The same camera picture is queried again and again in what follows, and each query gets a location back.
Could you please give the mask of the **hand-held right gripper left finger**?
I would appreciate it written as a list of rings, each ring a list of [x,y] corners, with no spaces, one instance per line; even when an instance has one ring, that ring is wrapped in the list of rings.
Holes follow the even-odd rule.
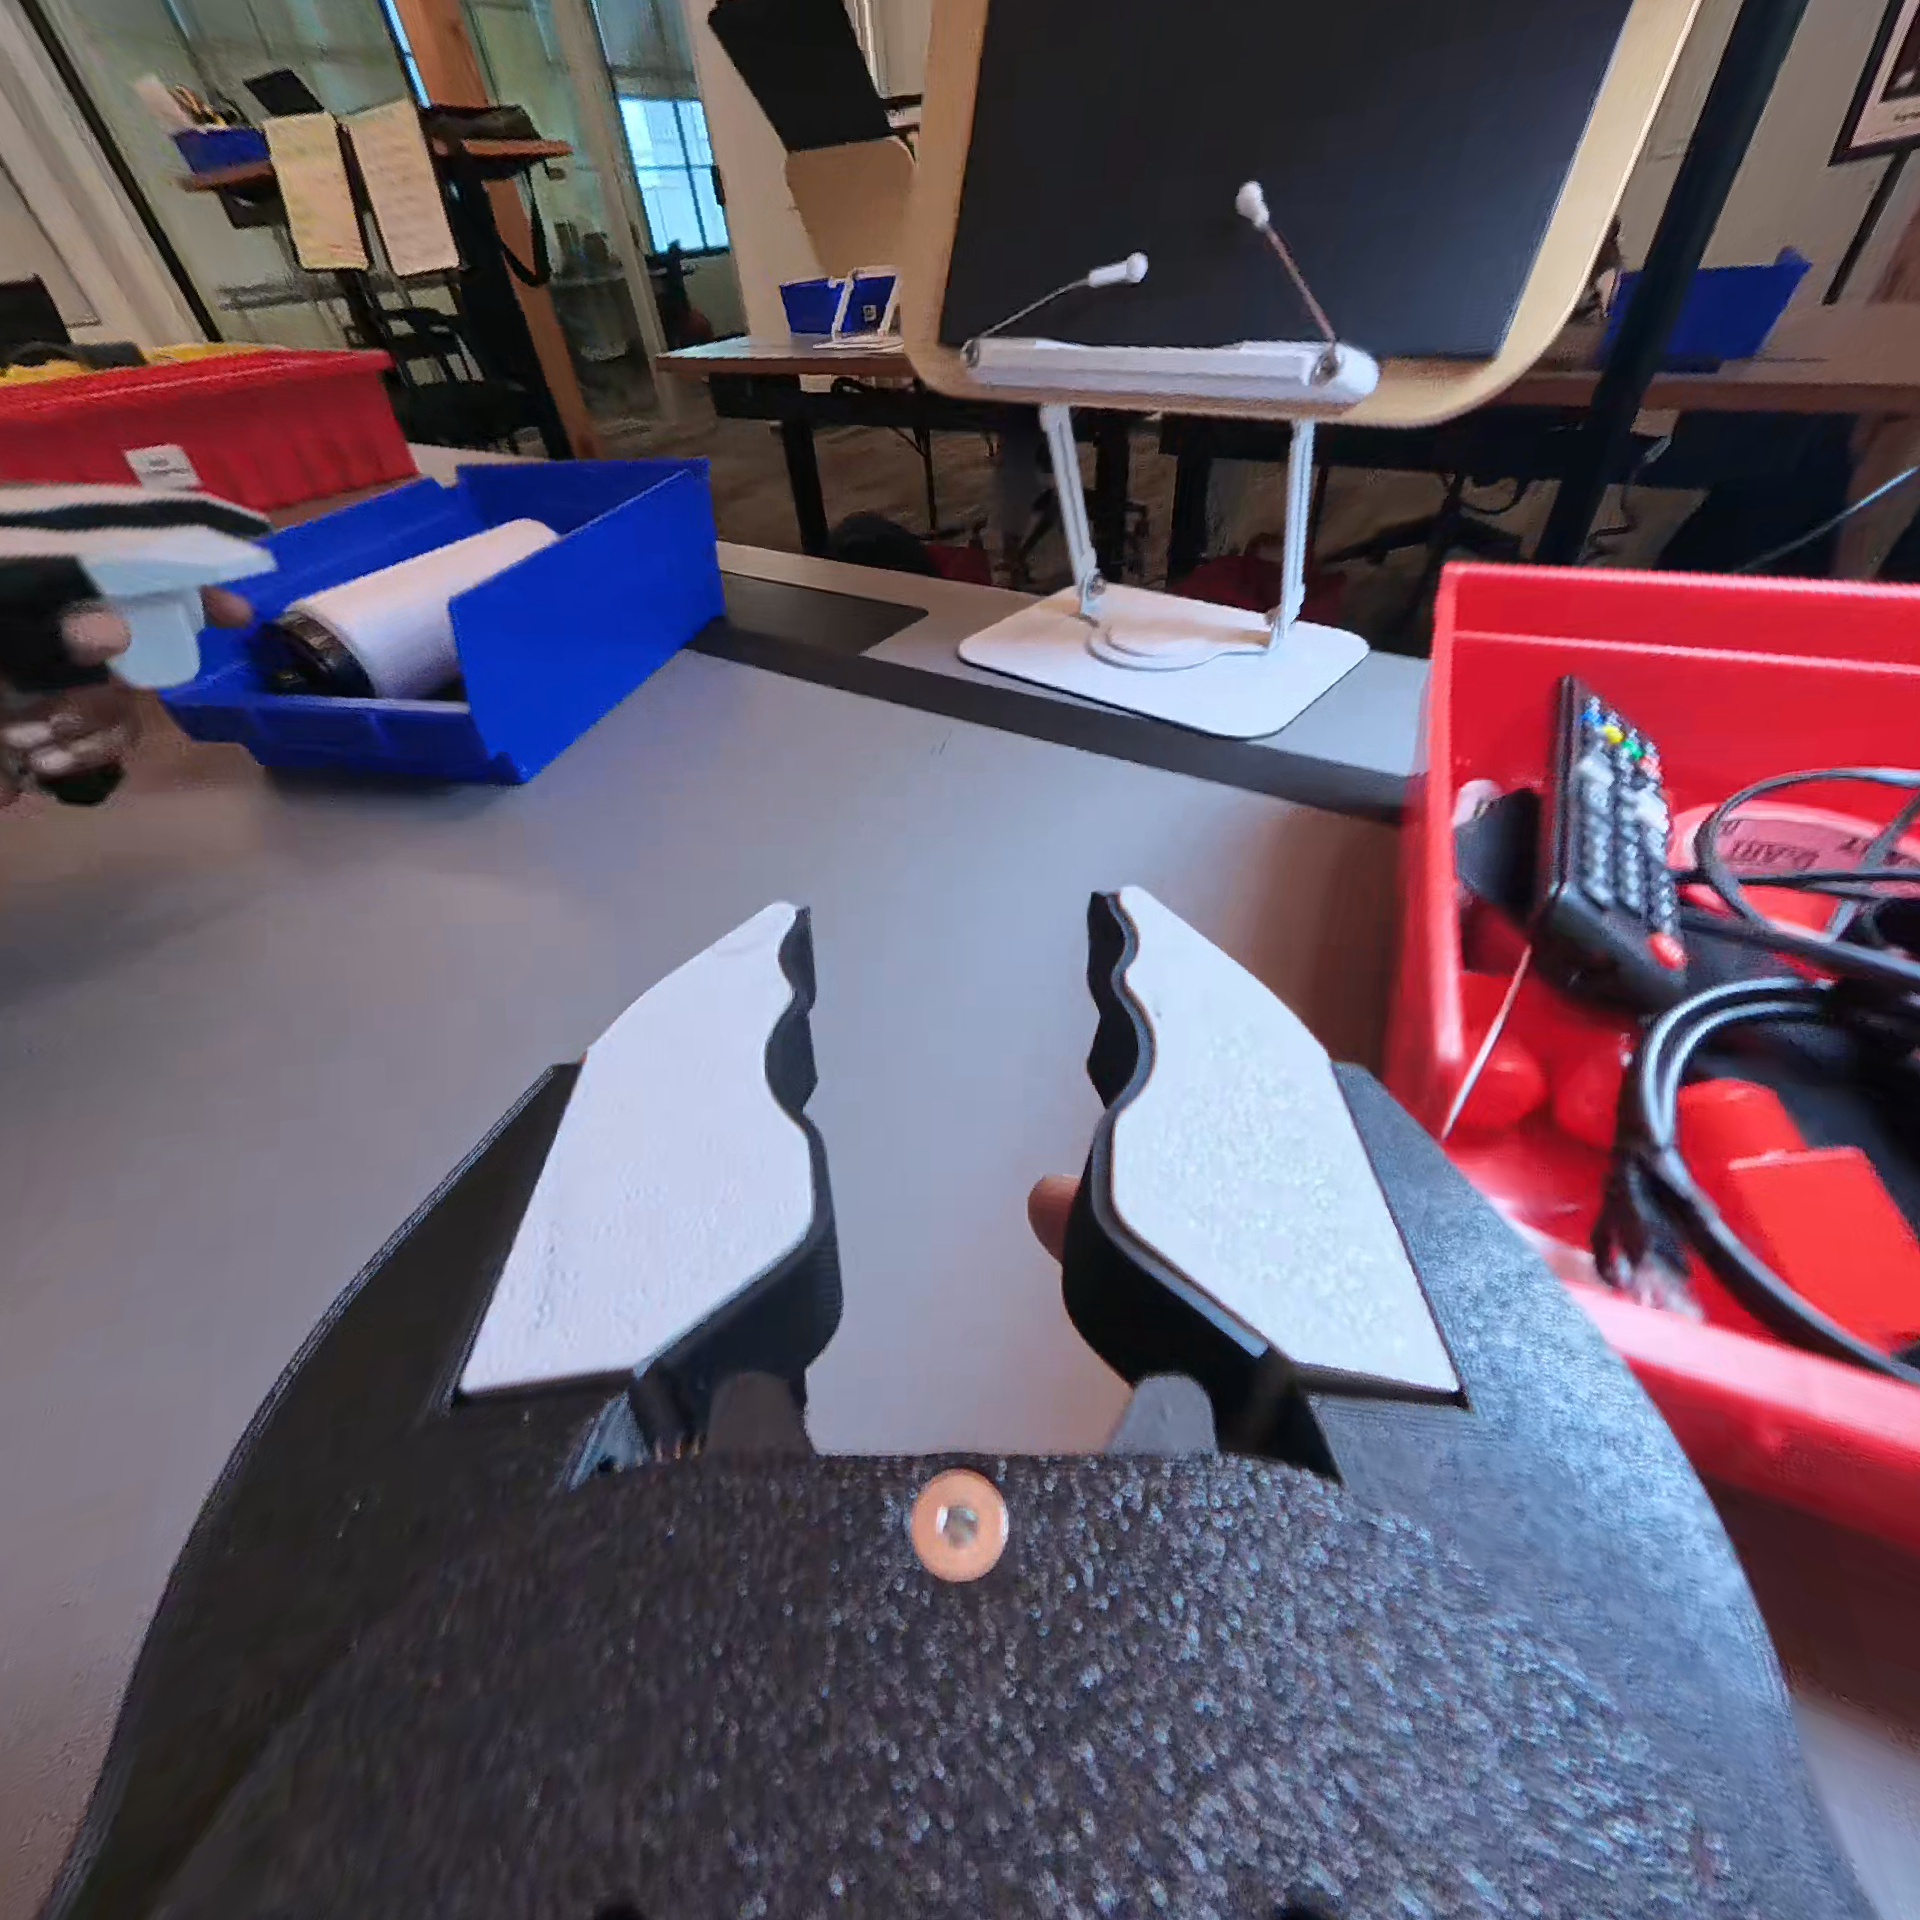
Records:
[[[685,1364],[829,1237],[810,916],[785,899],[665,972],[587,1044],[458,1392]]]

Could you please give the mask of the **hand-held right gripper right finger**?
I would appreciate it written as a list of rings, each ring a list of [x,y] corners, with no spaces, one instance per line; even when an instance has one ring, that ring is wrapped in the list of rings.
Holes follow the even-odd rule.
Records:
[[[1152,892],[1094,892],[1100,1101],[1061,1245],[1081,1342],[1167,1381],[1221,1451],[1333,1467],[1318,1406],[1464,1413],[1468,1388],[1327,1048]]]

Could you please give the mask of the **black bar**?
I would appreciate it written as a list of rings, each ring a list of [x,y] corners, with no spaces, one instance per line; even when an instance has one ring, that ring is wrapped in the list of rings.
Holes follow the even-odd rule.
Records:
[[[1687,993],[1669,827],[1659,748],[1593,687],[1560,677],[1527,925],[1555,988],[1637,1015]]]

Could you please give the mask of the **red box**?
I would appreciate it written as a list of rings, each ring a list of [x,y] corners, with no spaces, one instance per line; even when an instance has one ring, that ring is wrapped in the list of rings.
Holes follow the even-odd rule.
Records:
[[[1717,1198],[1742,1245],[1801,1302],[1883,1354],[1915,1344],[1915,1229],[1859,1147],[1731,1159]]]

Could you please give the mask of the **large red storage bin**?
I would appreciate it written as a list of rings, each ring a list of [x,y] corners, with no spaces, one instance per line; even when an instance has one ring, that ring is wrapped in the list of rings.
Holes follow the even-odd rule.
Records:
[[[5,372],[9,484],[196,490],[260,514],[419,473],[380,349],[232,348],[141,365]]]

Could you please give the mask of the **thin white stick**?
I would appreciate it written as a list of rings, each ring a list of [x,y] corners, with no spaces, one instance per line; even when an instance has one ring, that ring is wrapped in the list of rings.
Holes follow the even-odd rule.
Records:
[[[1476,1093],[1476,1087],[1477,1087],[1477,1083],[1479,1083],[1479,1080],[1481,1080],[1481,1075],[1484,1075],[1484,1072],[1485,1072],[1485,1065],[1490,1064],[1495,1048],[1500,1046],[1500,1042],[1501,1042],[1501,1038],[1503,1038],[1506,1025],[1507,1025],[1507,1022],[1511,1020],[1511,1014],[1514,1014],[1514,1009],[1515,1009],[1515,1005],[1517,1005],[1517,1000],[1520,1000],[1522,989],[1524,989],[1524,983],[1526,983],[1526,975],[1527,975],[1527,972],[1529,972],[1529,964],[1532,964],[1532,940],[1526,940],[1524,946],[1522,946],[1520,952],[1517,952],[1517,958],[1515,958],[1514,969],[1511,969],[1511,974],[1510,974],[1510,978],[1507,978],[1507,983],[1506,983],[1506,988],[1503,988],[1501,993],[1500,993],[1497,1008],[1493,1009],[1492,1018],[1488,1020],[1485,1029],[1481,1032],[1481,1036],[1479,1036],[1479,1039],[1477,1039],[1472,1055],[1468,1058],[1468,1064],[1466,1064],[1464,1072],[1460,1073],[1460,1080],[1458,1080],[1458,1083],[1456,1083],[1456,1087],[1454,1087],[1454,1091],[1452,1091],[1452,1101],[1449,1101],[1449,1106],[1447,1106],[1447,1109],[1446,1109],[1441,1127],[1439,1127],[1439,1132],[1438,1132],[1438,1140],[1441,1140],[1441,1142],[1452,1140],[1452,1134],[1458,1129],[1460,1119],[1462,1119],[1466,1108],[1469,1106],[1469,1101],[1472,1101],[1472,1098],[1473,1098],[1473,1093]]]

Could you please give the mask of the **paper flip chart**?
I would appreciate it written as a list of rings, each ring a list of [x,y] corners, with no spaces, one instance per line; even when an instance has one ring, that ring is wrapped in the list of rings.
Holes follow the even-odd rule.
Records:
[[[297,265],[307,273],[363,273],[371,265],[347,176],[342,127],[325,110],[260,121]]]
[[[344,116],[342,130],[390,272],[395,277],[456,273],[463,260],[419,108],[411,102],[363,108]]]

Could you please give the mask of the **wooden-top standing desk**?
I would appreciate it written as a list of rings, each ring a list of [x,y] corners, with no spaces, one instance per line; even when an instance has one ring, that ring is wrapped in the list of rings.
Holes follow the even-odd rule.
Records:
[[[385,359],[417,435],[553,459],[597,438],[550,295],[553,264],[532,179],[570,158],[520,108],[305,110],[242,121],[198,110],[172,134],[184,186],[229,227],[274,227],[295,297],[344,314],[347,343]]]

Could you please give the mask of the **white board stand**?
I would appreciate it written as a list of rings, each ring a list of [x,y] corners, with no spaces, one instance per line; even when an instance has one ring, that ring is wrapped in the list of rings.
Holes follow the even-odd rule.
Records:
[[[1311,331],[1221,348],[1091,345],[1022,331],[1068,294],[1139,285],[1147,256],[1094,265],[964,345],[964,364],[991,388],[1043,396],[1037,423],[1068,547],[1069,584],[1023,611],[966,636],[970,668],[1096,707],[1159,720],[1223,740],[1253,741],[1290,725],[1370,653],[1354,632],[1305,618],[1308,528],[1316,425],[1373,396],[1377,362],[1335,335],[1274,223],[1264,186],[1239,183],[1235,214],[1277,257]],[[1279,575],[1271,603],[1248,609],[1108,579],[1075,454],[1072,398],[1304,404],[1290,414]]]

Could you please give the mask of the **tape roll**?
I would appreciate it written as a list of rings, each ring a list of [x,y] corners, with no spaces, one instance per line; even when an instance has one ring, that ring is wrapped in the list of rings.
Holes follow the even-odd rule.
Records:
[[[1712,810],[1712,805],[1699,803],[1673,817],[1667,849],[1667,864],[1673,869],[1696,869],[1696,838]],[[1767,875],[1773,880],[1790,878],[1814,869],[1857,869],[1880,830],[1877,819],[1857,812],[1759,798],[1730,813],[1715,846],[1724,861],[1736,872],[1748,901],[1763,919],[1801,932],[1827,933],[1841,899],[1831,894],[1762,880]],[[1915,819],[1886,852],[1886,864],[1895,867],[1917,865]],[[1704,880],[1683,882],[1678,887],[1678,897],[1692,907],[1722,917],[1730,912]]]

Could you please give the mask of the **window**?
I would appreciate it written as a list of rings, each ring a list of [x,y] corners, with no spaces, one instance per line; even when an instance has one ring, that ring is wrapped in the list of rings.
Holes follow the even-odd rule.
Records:
[[[708,113],[696,94],[616,95],[647,250],[726,254],[731,247],[718,189]]]

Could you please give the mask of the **long wooden table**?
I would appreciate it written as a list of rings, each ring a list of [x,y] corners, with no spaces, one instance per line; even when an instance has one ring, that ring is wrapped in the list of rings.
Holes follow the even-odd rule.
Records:
[[[816,433],[827,425],[895,427],[934,433],[1037,429],[1040,405],[1020,396],[948,396],[924,381],[900,348],[831,348],[823,339],[731,338],[659,356],[664,377],[701,385],[719,419],[768,421],[780,431],[788,492],[801,547],[823,556],[827,510]],[[1621,450],[1606,467],[1607,485],[1708,490],[1739,477],[1775,480],[1794,466],[1794,447],[1814,429],[1843,427],[1856,459],[1890,454],[1894,471],[1846,501],[1850,516],[1874,511],[1915,485],[1917,396],[1913,381],[1784,379],[1785,364],[1734,372],[1663,372],[1652,377]],[[1558,484],[1582,450],[1600,375],[1547,369],[1456,417],[1424,425],[1318,423],[1314,467],[1439,476],[1454,500],[1477,484]],[[1173,459],[1166,563],[1173,579],[1205,557],[1204,492],[1213,470],[1281,466],[1294,427],[1177,412],[1164,402],[1077,400],[1074,433],[1096,451],[1087,497],[1101,561],[1120,559],[1120,508],[1132,473],[1132,435],[1152,423]]]

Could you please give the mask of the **black panel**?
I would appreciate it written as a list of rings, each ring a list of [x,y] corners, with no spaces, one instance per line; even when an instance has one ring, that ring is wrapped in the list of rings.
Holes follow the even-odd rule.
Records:
[[[719,2],[708,32],[785,154],[895,134],[842,2]]]

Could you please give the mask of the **black light stand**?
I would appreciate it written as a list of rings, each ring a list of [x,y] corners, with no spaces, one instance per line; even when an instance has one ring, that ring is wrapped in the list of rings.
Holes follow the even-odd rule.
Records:
[[[1578,563],[1693,273],[1780,77],[1805,2],[1742,2],[1652,231],[1637,285],[1569,447],[1532,557]]]

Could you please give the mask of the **framed wall marker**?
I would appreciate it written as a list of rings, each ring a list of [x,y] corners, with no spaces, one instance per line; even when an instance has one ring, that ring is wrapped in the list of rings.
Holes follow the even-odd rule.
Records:
[[[1829,167],[1917,145],[1917,2],[1886,2],[1839,117]]]

